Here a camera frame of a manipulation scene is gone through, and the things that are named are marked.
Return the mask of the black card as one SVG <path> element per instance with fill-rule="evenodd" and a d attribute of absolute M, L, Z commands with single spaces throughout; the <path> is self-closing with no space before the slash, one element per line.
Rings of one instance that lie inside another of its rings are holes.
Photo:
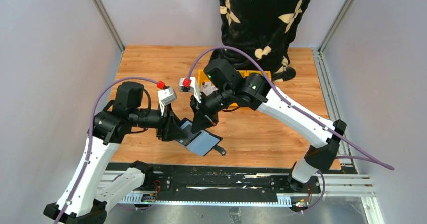
<path fill-rule="evenodd" d="M 191 134 L 192 133 L 192 122 L 188 119 L 183 119 L 180 123 L 180 128 L 184 132 Z"/>

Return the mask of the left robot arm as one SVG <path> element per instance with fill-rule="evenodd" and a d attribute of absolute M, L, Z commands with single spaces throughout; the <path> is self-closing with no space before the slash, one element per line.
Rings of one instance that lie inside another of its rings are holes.
<path fill-rule="evenodd" d="M 155 81 L 158 108 L 141 108 L 146 93 L 144 80 L 143 77 L 116 80 L 115 99 L 102 111 L 93 105 L 82 157 L 63 195 L 57 202 L 46 205 L 43 212 L 46 217 L 55 223 L 104 223 L 108 213 L 131 191 L 157 186 L 153 167 L 135 161 L 112 183 L 98 188 L 111 158 L 133 128 L 154 129 L 161 141 L 187 137 L 171 107 L 177 99 L 176 93 L 163 81 Z"/>

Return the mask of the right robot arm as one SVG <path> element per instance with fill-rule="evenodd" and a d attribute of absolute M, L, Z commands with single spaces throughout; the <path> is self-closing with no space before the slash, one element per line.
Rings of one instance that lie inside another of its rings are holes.
<path fill-rule="evenodd" d="M 269 78 L 259 73 L 243 77 L 224 59 L 214 60 L 203 71 L 216 87 L 209 95 L 200 90 L 194 77 L 182 79 L 182 90 L 193 92 L 192 132 L 216 126 L 218 113 L 236 103 L 279 120 L 310 144 L 305 155 L 292 166 L 286 187 L 301 191 L 312 175 L 330 169 L 338 154 L 340 136 L 347 128 L 344 121 L 331 121 L 312 113 L 271 84 Z"/>

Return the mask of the silver cards in bin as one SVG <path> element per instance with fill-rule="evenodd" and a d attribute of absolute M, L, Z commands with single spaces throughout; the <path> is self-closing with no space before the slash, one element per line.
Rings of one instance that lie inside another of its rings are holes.
<path fill-rule="evenodd" d="M 200 87 L 201 91 L 205 93 L 207 96 L 217 90 L 217 87 L 211 84 L 211 82 L 205 82 Z"/>

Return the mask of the left yellow bin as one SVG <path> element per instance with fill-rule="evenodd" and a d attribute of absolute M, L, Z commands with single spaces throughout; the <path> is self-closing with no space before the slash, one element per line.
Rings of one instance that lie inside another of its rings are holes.
<path fill-rule="evenodd" d="M 210 81 L 210 78 L 201 69 L 198 71 L 197 82 L 200 91 L 206 95 L 210 95 L 217 90 L 217 87 Z"/>

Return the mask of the black floral blanket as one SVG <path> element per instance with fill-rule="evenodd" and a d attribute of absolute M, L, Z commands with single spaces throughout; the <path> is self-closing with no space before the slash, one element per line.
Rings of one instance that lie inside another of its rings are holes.
<path fill-rule="evenodd" d="M 273 81 L 293 79 L 288 49 L 311 0 L 219 0 L 221 40 L 269 71 Z"/>

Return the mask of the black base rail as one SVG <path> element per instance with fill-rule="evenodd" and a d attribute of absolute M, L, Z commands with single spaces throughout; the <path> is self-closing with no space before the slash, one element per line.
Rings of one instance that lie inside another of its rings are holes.
<path fill-rule="evenodd" d="M 148 183 L 126 194 L 136 205 L 273 206 L 306 209 L 325 194 L 320 177 L 290 180 L 285 168 L 154 164 Z"/>

